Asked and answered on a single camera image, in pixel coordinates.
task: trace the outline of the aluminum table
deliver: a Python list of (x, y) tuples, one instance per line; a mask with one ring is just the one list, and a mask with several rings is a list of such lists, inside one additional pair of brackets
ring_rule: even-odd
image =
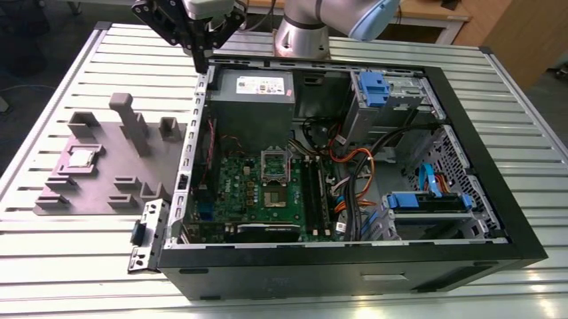
[[(549, 259), (433, 294), (190, 302), (164, 276), (128, 276), (138, 216), (39, 217), (33, 201), (73, 112), (119, 121), (130, 92), (147, 122), (192, 119), (191, 59), (146, 26), (100, 23), (0, 179), (0, 314), (118, 318), (565, 318), (568, 152), (501, 64), (477, 48), (331, 39), (331, 58), (444, 69)], [(271, 55), (271, 36), (237, 34), (219, 53)]]

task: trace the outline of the metal bracket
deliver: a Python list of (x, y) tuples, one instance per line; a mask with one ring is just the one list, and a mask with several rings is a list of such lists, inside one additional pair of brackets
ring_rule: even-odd
[(128, 274), (160, 273), (158, 260), (160, 259), (168, 213), (170, 205), (163, 199), (146, 203), (142, 218), (136, 221), (132, 229), (134, 248)]

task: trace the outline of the floor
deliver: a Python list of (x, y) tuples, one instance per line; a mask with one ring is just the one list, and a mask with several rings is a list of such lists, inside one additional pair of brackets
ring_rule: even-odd
[[(37, 39), (48, 60), (47, 69), (41, 73), (16, 78), (0, 68), (0, 97), (11, 105), (8, 111), (0, 113), (0, 175), (52, 95), (47, 87), (1, 90), (23, 84), (56, 87), (96, 22), (139, 23), (127, 7), (83, 4), (82, 8), (83, 14), (72, 16), (67, 3), (47, 1), (44, 12), (52, 30)], [(556, 80), (553, 73), (545, 73), (527, 95), (561, 141), (568, 144), (568, 81)]]

